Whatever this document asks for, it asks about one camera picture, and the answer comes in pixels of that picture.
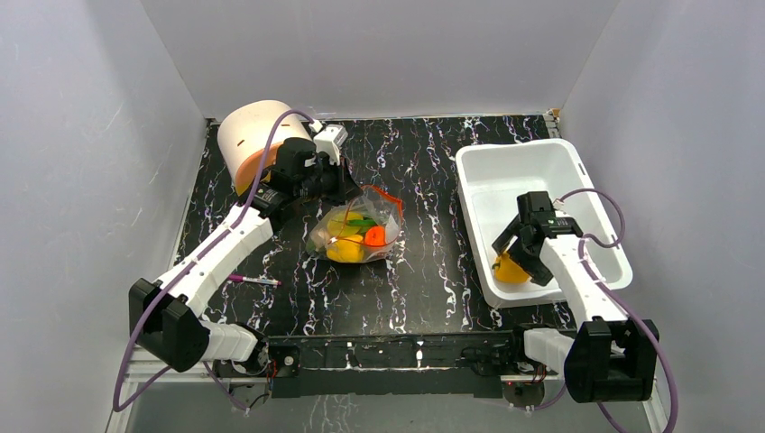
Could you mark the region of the yellow bell pepper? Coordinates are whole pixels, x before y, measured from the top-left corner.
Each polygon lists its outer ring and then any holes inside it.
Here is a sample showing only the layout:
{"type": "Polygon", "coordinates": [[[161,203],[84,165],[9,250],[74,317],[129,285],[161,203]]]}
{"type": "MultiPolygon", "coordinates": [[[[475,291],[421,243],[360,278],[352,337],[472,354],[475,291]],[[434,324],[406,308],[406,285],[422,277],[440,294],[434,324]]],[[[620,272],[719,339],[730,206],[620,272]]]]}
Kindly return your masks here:
{"type": "Polygon", "coordinates": [[[492,265],[493,277],[502,283],[522,284],[530,276],[509,256],[507,252],[498,255],[492,265]]]}
{"type": "Polygon", "coordinates": [[[364,238],[361,235],[350,235],[338,238],[326,249],[328,260],[337,263],[360,263],[364,259],[364,238]]]}

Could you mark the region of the orange tomato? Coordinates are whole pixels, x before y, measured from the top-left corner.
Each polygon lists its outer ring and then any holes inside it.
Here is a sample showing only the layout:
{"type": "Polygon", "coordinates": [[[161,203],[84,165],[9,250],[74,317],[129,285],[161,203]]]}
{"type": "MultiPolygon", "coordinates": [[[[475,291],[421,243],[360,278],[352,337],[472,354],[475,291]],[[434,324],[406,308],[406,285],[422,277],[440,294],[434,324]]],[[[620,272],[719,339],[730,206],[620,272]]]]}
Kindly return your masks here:
{"type": "Polygon", "coordinates": [[[364,234],[364,245],[369,247],[384,247],[386,242],[386,228],[384,226],[372,226],[364,234]]]}

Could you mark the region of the green chili pepper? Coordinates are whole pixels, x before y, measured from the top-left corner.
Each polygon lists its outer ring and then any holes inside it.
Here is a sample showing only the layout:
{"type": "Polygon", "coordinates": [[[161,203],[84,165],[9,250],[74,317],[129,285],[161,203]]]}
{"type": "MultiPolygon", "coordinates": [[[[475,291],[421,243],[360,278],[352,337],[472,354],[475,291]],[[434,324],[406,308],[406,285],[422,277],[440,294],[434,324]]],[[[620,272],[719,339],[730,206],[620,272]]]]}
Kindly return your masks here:
{"type": "Polygon", "coordinates": [[[362,219],[347,219],[346,225],[357,226],[357,227],[371,227],[371,226],[377,226],[377,223],[371,218],[362,218],[362,219]]]}

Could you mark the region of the yellow star fruit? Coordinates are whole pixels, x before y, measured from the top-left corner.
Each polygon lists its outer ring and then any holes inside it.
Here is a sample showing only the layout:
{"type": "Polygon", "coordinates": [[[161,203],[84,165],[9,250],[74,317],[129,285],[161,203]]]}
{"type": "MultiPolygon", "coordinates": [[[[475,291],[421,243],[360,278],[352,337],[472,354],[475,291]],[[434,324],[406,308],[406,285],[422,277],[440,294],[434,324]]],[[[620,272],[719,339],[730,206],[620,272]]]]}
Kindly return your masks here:
{"type": "Polygon", "coordinates": [[[356,235],[361,230],[361,227],[347,226],[347,219],[362,219],[364,218],[357,212],[345,212],[344,210],[338,211],[329,215],[329,221],[327,223],[327,231],[331,237],[347,237],[356,235]]]}

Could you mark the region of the green leafy vegetable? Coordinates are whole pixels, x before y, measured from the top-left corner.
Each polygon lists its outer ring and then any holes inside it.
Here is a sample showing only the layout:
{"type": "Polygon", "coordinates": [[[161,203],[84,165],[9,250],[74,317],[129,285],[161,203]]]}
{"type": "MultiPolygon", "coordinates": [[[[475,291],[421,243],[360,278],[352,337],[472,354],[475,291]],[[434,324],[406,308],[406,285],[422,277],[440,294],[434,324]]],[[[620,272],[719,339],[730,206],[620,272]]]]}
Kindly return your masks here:
{"type": "Polygon", "coordinates": [[[320,256],[326,251],[327,241],[322,237],[310,237],[306,241],[305,250],[309,255],[320,256]]]}

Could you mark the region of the white plastic bin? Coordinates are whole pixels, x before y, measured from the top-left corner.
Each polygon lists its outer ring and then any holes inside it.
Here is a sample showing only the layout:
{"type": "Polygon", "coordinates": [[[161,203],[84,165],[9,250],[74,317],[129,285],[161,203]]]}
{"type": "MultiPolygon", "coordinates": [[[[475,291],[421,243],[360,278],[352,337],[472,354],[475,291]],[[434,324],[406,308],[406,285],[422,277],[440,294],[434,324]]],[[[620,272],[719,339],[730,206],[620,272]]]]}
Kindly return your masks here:
{"type": "Polygon", "coordinates": [[[631,285],[633,271],[622,247],[600,247],[588,240],[585,252],[579,254],[579,239],[574,235],[545,241],[540,259],[552,273],[548,284],[509,284],[493,277],[498,254],[492,242],[517,216],[517,197],[530,191],[547,191],[550,199],[562,199],[567,212],[558,211],[558,215],[573,217],[584,233],[607,244],[618,238],[604,202],[592,191],[593,182],[570,142],[546,139],[467,146],[456,154],[456,169],[467,235],[489,306],[505,309],[562,300],[573,300],[578,306],[598,302],[604,295],[594,286],[586,265],[611,290],[631,285]]]}

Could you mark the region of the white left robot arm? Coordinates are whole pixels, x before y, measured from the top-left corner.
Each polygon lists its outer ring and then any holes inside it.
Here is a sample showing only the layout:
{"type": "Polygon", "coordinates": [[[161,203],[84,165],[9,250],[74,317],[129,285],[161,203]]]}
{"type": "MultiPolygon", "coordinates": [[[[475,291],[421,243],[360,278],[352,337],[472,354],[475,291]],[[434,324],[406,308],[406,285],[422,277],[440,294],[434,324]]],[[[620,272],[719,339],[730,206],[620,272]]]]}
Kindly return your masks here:
{"type": "Polygon", "coordinates": [[[266,337],[244,323],[202,319],[211,297],[256,248],[269,242],[300,207],[340,205],[360,196],[338,146],[289,138],[275,161],[245,191],[224,221],[189,256],[155,281],[129,290],[131,340],[182,373],[200,362],[231,361],[248,375],[268,367],[266,337]]]}

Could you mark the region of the clear zip bag orange zipper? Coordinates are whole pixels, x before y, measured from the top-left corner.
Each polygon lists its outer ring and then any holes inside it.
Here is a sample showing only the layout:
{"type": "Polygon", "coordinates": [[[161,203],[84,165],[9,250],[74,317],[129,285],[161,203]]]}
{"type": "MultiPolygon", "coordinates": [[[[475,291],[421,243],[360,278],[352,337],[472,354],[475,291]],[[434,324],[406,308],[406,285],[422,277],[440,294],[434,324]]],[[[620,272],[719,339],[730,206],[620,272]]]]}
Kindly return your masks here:
{"type": "Polygon", "coordinates": [[[385,258],[403,225],[403,203],[366,185],[361,195],[332,207],[309,233],[306,253],[334,263],[361,264],[385,258]]]}

